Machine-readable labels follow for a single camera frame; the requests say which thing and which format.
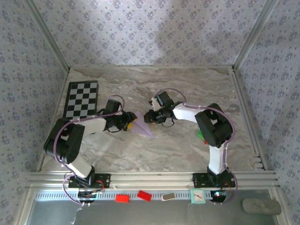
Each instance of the marble table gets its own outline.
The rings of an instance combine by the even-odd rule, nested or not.
[[[231,79],[226,72],[205,68],[138,68],[115,67],[71,69],[60,100],[56,118],[62,116],[68,83],[97,80],[98,107],[107,98],[118,94],[125,99],[125,111],[139,111],[144,115],[148,101],[157,91],[173,87],[182,91],[193,105],[217,103],[234,121],[236,136],[228,148],[227,162],[232,170],[255,169],[250,140],[240,112]],[[174,91],[168,92],[174,101],[182,100]],[[96,171],[205,171],[209,163],[209,147],[197,137],[198,125],[176,120],[171,128],[150,124],[155,138],[130,131],[100,132],[85,137],[80,155]],[[65,170],[46,156],[42,171]]]

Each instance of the purple triangle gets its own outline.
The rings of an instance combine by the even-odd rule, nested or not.
[[[135,115],[137,117],[137,120],[133,122],[133,126],[131,127],[130,131],[138,135],[154,137],[149,125],[144,122],[144,117],[142,116],[142,114],[140,112],[135,112]]]

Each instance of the patterned wallpaper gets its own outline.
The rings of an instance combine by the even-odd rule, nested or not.
[[[35,0],[69,66],[228,65],[265,0]]]
[[[35,171],[65,74],[21,0],[0,1],[0,224]]]
[[[300,224],[300,2],[279,1],[241,74],[265,157]]]

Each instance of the chessboard pattern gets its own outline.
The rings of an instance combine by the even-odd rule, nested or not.
[[[95,115],[97,111],[97,81],[70,82],[63,118],[83,119]]]

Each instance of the red toy brick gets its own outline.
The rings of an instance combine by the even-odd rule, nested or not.
[[[151,201],[151,198],[152,198],[152,195],[147,193],[147,192],[144,192],[144,191],[139,191],[139,193],[137,194],[137,196],[145,201],[148,201],[150,202]]]
[[[116,202],[117,203],[129,203],[129,195],[117,195]]]

